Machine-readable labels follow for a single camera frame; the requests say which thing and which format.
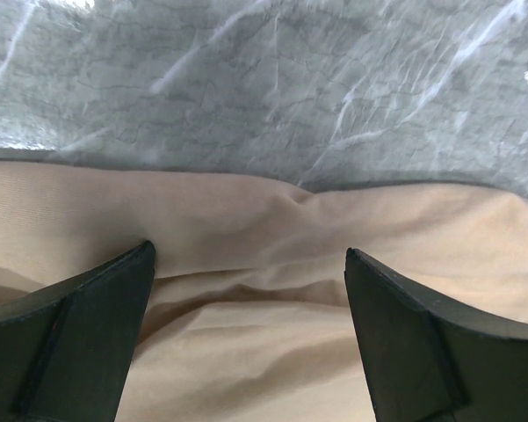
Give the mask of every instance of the stone surface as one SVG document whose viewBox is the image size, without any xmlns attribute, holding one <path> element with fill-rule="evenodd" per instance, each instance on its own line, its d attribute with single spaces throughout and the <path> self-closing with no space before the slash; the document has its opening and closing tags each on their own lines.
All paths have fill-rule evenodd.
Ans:
<svg viewBox="0 0 528 422">
<path fill-rule="evenodd" d="M 528 0 L 0 0 L 0 158 L 528 196 Z"/>
</svg>

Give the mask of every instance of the cracked texture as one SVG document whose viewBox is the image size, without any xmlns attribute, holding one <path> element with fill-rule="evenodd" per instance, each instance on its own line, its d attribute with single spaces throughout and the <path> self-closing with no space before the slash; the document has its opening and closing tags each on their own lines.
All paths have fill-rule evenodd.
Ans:
<svg viewBox="0 0 528 422">
<path fill-rule="evenodd" d="M 0 0 L 0 158 L 528 195 L 528 0 Z"/>
</svg>

